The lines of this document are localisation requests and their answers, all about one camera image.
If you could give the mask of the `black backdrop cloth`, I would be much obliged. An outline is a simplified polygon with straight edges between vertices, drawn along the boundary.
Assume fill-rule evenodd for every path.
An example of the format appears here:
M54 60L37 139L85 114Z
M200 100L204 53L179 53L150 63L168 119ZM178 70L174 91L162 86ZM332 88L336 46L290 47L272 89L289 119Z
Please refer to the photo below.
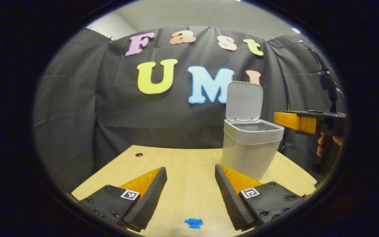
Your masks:
M261 74L260 119L275 112L327 111L315 51L340 82L329 56L307 36L262 38L209 26L165 27L114 41L85 29L49 62L33 106L36 147L57 186L73 192L132 145L223 147L229 80Z

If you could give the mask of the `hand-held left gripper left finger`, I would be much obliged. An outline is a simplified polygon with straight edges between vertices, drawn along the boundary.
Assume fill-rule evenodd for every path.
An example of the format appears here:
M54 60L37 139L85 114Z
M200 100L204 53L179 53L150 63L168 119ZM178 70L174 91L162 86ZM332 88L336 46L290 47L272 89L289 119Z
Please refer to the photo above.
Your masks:
M79 202L107 222L140 232L152 219L166 182L166 168L159 167L119 187L105 185Z

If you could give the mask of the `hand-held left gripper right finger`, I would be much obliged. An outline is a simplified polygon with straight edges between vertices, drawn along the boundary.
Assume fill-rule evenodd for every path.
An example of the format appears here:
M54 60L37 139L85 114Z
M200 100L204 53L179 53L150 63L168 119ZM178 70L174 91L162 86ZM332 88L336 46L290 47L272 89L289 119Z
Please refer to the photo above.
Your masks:
M215 180L235 230L246 231L278 218L300 203L299 196L275 181L260 183L223 165Z

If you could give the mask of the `blue paper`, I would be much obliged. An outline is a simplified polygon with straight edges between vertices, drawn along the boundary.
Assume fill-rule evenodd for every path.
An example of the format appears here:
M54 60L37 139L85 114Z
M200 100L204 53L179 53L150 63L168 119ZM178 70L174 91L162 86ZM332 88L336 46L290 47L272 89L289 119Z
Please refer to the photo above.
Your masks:
M201 228L201 226L204 225L203 219L186 219L184 223L186 223L189 228Z

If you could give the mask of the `white desktop garbage bin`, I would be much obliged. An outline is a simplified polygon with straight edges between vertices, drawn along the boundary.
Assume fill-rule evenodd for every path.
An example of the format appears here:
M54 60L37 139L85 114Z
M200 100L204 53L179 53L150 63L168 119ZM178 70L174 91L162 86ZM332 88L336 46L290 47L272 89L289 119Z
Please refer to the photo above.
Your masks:
M261 85L231 82L227 89L221 165L260 180L271 165L284 127L262 120Z

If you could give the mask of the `wooden desktop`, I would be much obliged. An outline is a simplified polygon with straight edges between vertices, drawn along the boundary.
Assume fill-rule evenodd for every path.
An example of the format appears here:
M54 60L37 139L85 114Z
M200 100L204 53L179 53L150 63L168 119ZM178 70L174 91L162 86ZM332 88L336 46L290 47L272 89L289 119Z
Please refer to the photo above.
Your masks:
M133 145L80 184L72 195L81 200L104 185L119 187L140 175L165 167L167 182L145 230L128 231L136 237L233 237L236 231L215 180L222 149L171 149ZM189 228L186 219L203 219Z

